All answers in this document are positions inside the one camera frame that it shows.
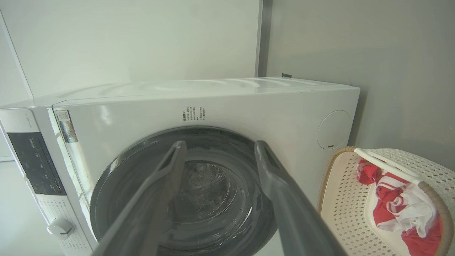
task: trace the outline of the control panel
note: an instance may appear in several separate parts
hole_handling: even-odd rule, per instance
[[[65,255],[89,256],[90,244],[66,196],[36,195],[38,204],[48,219],[47,232],[60,244]]]
[[[17,158],[38,195],[66,195],[41,133],[8,133]]]

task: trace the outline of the circular access panel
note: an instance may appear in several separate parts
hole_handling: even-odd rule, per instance
[[[351,117],[343,110],[330,113],[318,129],[318,143],[324,149],[338,147],[349,138],[351,130]]]

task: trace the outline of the laundry basket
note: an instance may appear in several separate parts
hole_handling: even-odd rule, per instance
[[[415,183],[436,205],[443,233],[437,256],[455,255],[455,172],[398,149],[344,147],[329,161],[319,194],[318,210],[348,255],[409,255],[400,232],[379,230],[372,220],[372,184],[357,181],[357,164],[366,159],[382,170]]]

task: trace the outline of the front-loading washing machine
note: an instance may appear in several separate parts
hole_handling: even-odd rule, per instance
[[[283,255],[254,143],[317,204],[359,88],[286,77],[107,84],[2,107],[0,122],[66,255],[91,255],[143,181],[185,141],[159,255]]]

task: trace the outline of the sticker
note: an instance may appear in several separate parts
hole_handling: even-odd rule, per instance
[[[78,142],[76,131],[74,130],[73,122],[71,121],[68,110],[56,110],[55,113],[65,142]]]
[[[182,114],[185,122],[202,121],[205,120],[205,107],[187,107]]]
[[[68,110],[57,110],[56,114],[60,122],[71,121]]]

